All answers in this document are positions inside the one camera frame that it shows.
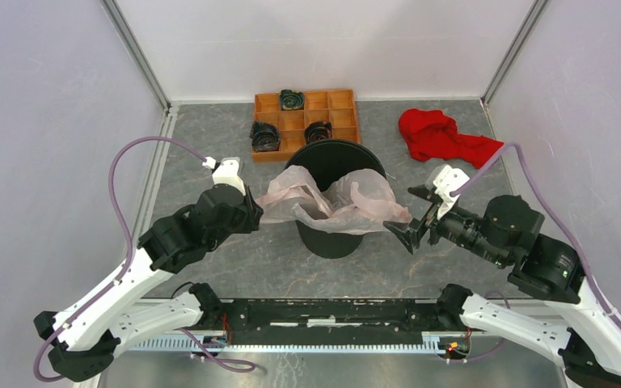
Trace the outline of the pink plastic trash bag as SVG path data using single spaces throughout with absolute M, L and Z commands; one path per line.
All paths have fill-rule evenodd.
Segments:
M 299 221 L 327 233 L 363 235 L 384 231 L 385 221 L 412 220 L 386 178 L 371 169 L 351 171 L 321 189 L 305 167 L 293 165 L 269 183 L 256 203 L 264 211 L 263 224 Z

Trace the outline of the black plastic trash bin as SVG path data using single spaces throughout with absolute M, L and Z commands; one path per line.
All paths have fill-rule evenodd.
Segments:
M 363 145 L 342 139 L 325 139 L 303 146 L 285 164 L 285 168 L 291 166 L 305 167 L 323 191 L 352 171 L 371 169 L 381 176 L 386 175 L 374 153 Z M 361 235 L 314 230 L 300 221 L 296 221 L 295 225 L 304 246 L 324 259 L 344 258 L 353 253 L 363 240 Z

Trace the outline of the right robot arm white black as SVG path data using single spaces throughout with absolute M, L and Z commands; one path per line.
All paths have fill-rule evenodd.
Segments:
M 554 362 L 581 386 L 621 387 L 621 328 L 598 301 L 576 250 L 541 233 L 541 213 L 520 196 L 503 195 L 490 200 L 483 215 L 458 206 L 440 214 L 443 202 L 432 190 L 418 186 L 412 194 L 430 203 L 424 217 L 386 223 L 408 251 L 414 252 L 422 239 L 433 245 L 445 238 L 508 268 L 511 284 L 563 319 L 551 324 L 531 318 L 449 284 L 434 309 L 440 327 L 465 326 L 500 336 Z

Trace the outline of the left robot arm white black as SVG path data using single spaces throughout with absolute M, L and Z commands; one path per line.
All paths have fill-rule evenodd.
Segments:
M 134 346 L 181 328 L 216 327 L 222 304 L 205 284 L 141 311 L 130 307 L 154 287 L 215 251 L 233 234 L 258 230 L 263 211 L 248 186 L 218 183 L 199 200 L 158 219 L 139 239 L 130 264 L 116 270 L 80 301 L 60 312 L 42 311 L 34 319 L 56 376 L 83 382 L 103 372 Z

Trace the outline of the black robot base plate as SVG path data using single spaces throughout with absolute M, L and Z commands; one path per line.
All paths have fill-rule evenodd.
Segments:
M 415 298 L 274 299 L 216 298 L 195 285 L 202 317 L 187 327 L 218 331 L 229 345 L 349 346 L 418 345 L 425 332 L 466 329 L 460 315 L 473 292 L 448 284 L 431 302 Z

